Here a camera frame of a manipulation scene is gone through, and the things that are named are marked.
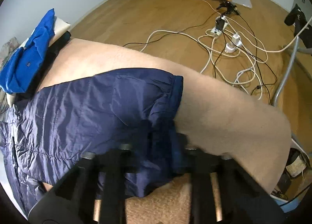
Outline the round white plug adapter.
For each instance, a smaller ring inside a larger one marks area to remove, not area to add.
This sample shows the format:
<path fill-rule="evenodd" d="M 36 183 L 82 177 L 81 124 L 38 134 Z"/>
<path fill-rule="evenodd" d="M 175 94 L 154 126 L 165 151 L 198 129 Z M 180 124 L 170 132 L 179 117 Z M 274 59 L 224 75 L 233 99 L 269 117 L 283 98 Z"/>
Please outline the round white plug adapter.
<path fill-rule="evenodd" d="M 232 43 L 227 43 L 224 51 L 228 54 L 232 54 L 236 51 L 236 46 L 234 46 Z"/>

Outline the grey metal stand pole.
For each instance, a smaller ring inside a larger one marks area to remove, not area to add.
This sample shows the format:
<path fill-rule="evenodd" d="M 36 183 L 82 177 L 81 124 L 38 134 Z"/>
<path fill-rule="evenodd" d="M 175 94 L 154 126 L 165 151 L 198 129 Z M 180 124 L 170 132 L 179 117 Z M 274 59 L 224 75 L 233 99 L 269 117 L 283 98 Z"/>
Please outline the grey metal stand pole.
<path fill-rule="evenodd" d="M 311 48 L 300 48 L 299 47 L 299 40 L 300 38 L 299 37 L 295 37 L 294 39 L 294 46 L 293 47 L 286 47 L 285 46 L 285 50 L 289 50 L 288 53 L 290 54 L 290 58 L 289 58 L 289 62 L 287 64 L 287 67 L 286 67 L 286 70 L 285 70 L 285 73 L 283 74 L 281 80 L 280 80 L 280 83 L 274 93 L 274 96 L 271 100 L 271 105 L 273 107 L 277 107 L 278 106 L 278 100 L 279 100 L 279 97 L 280 97 L 280 94 L 282 93 L 282 90 L 284 89 L 286 83 L 287 83 L 287 80 L 289 78 L 289 75 L 291 73 L 291 69 L 293 68 L 293 65 L 295 63 L 295 60 L 296 60 L 296 55 L 297 53 L 303 53 L 304 55 L 311 55 Z"/>

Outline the tan fleece bed blanket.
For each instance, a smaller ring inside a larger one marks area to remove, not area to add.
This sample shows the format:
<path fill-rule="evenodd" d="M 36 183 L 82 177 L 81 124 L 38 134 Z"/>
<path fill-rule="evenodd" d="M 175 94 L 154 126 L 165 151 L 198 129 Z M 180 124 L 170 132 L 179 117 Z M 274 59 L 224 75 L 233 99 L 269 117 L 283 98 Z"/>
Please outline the tan fleece bed blanket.
<path fill-rule="evenodd" d="M 183 96 L 175 118 L 179 132 L 210 154 L 229 154 L 271 193 L 290 149 L 290 125 L 275 107 L 210 76 L 139 51 L 72 39 L 59 53 L 40 88 L 124 68 L 153 68 L 183 76 Z M 129 223 L 189 220 L 191 181 L 184 176 L 146 198 L 125 203 Z"/>

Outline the navy blue puffer jacket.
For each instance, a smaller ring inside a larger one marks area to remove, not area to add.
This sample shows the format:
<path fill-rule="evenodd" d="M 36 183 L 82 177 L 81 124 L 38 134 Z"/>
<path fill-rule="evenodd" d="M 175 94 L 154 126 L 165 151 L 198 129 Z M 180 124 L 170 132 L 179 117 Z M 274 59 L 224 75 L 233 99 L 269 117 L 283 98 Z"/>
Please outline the navy blue puffer jacket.
<path fill-rule="evenodd" d="M 145 197 L 174 178 L 183 164 L 174 118 L 183 77 L 148 69 L 117 69 L 56 84 L 8 109 L 1 152 L 13 195 L 24 214 L 86 152 L 129 144 L 138 158 L 125 176 L 127 197 Z"/>

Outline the bright blue folded garment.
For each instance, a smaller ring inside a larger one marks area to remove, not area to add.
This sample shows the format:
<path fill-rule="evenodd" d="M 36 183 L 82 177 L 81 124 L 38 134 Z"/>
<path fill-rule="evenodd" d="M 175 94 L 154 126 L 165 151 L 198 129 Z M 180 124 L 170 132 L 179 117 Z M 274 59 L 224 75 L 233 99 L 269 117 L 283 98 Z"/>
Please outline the bright blue folded garment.
<path fill-rule="evenodd" d="M 18 48 L 1 70 L 1 89 L 8 93 L 24 93 L 39 71 L 54 37 L 54 9 L 41 19 L 24 47 Z"/>

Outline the white charger adapter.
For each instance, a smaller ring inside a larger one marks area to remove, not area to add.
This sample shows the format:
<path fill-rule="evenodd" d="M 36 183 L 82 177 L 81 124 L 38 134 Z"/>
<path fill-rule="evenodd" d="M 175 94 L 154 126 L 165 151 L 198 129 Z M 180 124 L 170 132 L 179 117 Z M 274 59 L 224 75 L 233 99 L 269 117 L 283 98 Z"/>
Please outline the white charger adapter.
<path fill-rule="evenodd" d="M 232 35 L 232 43 L 237 47 L 242 46 L 242 40 L 241 40 L 241 37 L 238 33 L 235 33 Z"/>

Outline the patterned bed sheet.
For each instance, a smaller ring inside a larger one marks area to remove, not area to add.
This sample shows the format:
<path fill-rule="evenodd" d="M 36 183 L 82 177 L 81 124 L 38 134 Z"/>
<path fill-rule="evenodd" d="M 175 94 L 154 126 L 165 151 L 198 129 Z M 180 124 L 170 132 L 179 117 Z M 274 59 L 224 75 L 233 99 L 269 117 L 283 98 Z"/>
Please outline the patterned bed sheet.
<path fill-rule="evenodd" d="M 6 62 L 10 59 L 14 51 L 19 47 L 19 42 L 16 37 L 9 39 L 1 48 L 1 70 L 5 66 Z M 1 89 L 1 117 L 5 113 L 8 104 L 6 101 L 6 93 Z"/>

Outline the white power strip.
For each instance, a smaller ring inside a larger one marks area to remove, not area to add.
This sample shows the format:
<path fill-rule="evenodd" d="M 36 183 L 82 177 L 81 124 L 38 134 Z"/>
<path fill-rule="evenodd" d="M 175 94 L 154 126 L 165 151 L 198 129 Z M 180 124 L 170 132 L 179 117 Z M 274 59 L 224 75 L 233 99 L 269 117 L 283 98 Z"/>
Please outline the white power strip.
<path fill-rule="evenodd" d="M 219 16 L 215 19 L 215 26 L 210 31 L 210 34 L 214 37 L 219 37 L 225 28 L 229 25 L 225 16 Z"/>

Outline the black folded garment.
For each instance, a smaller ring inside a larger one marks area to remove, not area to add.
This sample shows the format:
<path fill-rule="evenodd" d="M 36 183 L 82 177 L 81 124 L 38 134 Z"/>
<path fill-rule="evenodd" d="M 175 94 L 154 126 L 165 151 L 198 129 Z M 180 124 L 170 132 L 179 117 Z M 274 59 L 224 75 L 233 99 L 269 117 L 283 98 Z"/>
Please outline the black folded garment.
<path fill-rule="evenodd" d="M 45 60 L 43 61 L 39 71 L 32 79 L 27 91 L 25 93 L 17 93 L 14 102 L 18 102 L 25 99 L 31 99 L 35 95 L 40 83 L 50 70 L 54 60 L 58 56 L 61 49 L 63 49 L 67 45 L 70 38 L 71 38 L 70 32 L 66 31 L 58 40 L 56 40 L 56 42 L 54 42 L 48 48 Z"/>

